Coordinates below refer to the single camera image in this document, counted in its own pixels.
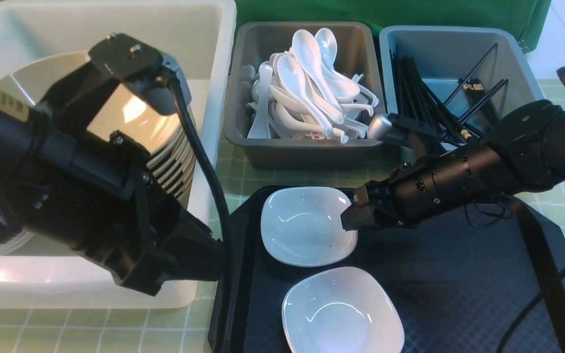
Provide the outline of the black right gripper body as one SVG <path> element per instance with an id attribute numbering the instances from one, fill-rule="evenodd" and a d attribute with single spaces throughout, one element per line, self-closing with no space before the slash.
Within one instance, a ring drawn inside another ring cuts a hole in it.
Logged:
<path id="1" fill-rule="evenodd" d="M 368 181 L 355 188 L 351 205 L 340 216 L 344 230 L 410 227 L 410 220 L 397 208 L 389 179 Z"/>

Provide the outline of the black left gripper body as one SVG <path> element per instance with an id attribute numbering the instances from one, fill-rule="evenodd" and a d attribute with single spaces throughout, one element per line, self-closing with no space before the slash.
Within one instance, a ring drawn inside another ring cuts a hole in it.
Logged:
<path id="1" fill-rule="evenodd" d="M 224 247 L 147 168 L 150 154 L 90 132 L 52 131 L 40 147 L 49 196 L 40 233 L 107 270 L 121 287 L 155 296 L 171 280 L 217 281 Z"/>

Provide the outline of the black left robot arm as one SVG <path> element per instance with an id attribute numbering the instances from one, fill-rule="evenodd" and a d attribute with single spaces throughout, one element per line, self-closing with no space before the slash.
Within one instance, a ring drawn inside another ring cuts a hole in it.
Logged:
<path id="1" fill-rule="evenodd" d="M 222 242 L 161 188 L 147 150 L 122 132 L 104 141 L 87 129 L 133 80 L 80 68 L 38 107 L 21 103 L 20 118 L 0 108 L 0 244 L 37 232 L 151 296 L 169 280 L 220 280 Z"/>

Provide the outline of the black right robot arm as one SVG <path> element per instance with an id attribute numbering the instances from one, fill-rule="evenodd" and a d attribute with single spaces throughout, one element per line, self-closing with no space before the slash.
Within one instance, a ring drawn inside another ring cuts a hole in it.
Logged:
<path id="1" fill-rule="evenodd" d="M 506 115 L 482 139 L 426 155 L 354 191 L 344 230 L 414 228 L 438 214 L 498 195 L 539 193 L 565 182 L 565 110 L 548 100 Z"/>

